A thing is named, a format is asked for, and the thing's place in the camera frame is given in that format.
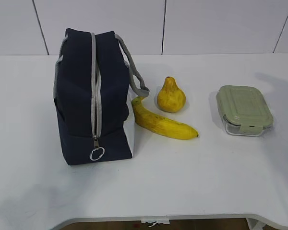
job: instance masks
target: gray zipper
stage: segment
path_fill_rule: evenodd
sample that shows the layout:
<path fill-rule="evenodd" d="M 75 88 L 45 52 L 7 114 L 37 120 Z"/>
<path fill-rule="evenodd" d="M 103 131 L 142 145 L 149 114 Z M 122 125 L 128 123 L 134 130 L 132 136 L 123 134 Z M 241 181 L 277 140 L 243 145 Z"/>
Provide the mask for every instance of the gray zipper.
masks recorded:
<path fill-rule="evenodd" d="M 96 62 L 96 40 L 94 33 L 91 33 L 92 37 L 92 73 L 91 73 L 91 87 L 92 87 L 92 98 L 91 98 L 91 121 L 92 121 L 92 134 L 94 139 L 95 149 L 99 148 L 98 138 L 101 134 L 102 124 L 102 107 L 101 107 L 101 76 Z"/>

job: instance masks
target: food container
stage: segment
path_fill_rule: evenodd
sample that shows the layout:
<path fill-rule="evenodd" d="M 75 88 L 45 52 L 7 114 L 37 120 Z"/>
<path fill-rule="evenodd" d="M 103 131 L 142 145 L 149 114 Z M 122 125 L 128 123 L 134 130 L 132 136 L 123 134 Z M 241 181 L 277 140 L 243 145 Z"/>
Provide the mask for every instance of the food container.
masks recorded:
<path fill-rule="evenodd" d="M 257 137 L 273 125 L 264 97 L 254 87 L 222 86 L 216 100 L 228 134 Z"/>

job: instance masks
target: lunch bag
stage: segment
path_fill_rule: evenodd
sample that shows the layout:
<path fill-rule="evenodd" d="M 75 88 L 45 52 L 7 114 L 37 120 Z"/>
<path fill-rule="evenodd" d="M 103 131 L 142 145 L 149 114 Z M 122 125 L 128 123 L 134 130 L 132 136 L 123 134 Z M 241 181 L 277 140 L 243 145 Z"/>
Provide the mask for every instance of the lunch bag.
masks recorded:
<path fill-rule="evenodd" d="M 132 158 L 130 88 L 141 97 L 149 94 L 121 37 L 113 31 L 95 35 L 66 30 L 53 98 L 62 153 L 69 165 Z"/>

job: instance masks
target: green lid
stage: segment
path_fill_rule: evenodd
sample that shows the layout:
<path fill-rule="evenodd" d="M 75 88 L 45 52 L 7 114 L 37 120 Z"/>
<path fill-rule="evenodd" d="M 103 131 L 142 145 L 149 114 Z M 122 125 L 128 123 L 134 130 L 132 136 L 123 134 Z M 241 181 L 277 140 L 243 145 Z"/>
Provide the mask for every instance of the green lid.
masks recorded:
<path fill-rule="evenodd" d="M 273 124 L 263 95 L 254 87 L 225 85 L 216 99 L 221 118 L 240 126 L 242 134 L 258 135 Z"/>

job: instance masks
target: zipper ring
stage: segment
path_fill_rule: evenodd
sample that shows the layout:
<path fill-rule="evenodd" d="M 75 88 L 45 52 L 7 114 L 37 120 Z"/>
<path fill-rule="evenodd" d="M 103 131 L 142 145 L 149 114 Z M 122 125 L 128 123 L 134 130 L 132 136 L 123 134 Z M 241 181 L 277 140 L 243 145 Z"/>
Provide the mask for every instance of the zipper ring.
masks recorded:
<path fill-rule="evenodd" d="M 93 153 L 96 151 L 96 150 L 102 150 L 102 153 L 100 154 L 100 156 L 98 157 L 98 158 L 96 158 L 96 159 L 94 159 L 93 158 Z M 99 160 L 100 158 L 102 158 L 102 156 L 105 154 L 105 148 L 104 147 L 98 147 L 98 148 L 96 148 L 96 149 L 93 149 L 92 150 L 92 152 L 91 152 L 91 154 L 90 154 L 90 159 L 91 159 L 91 161 L 97 161 L 97 160 Z"/>

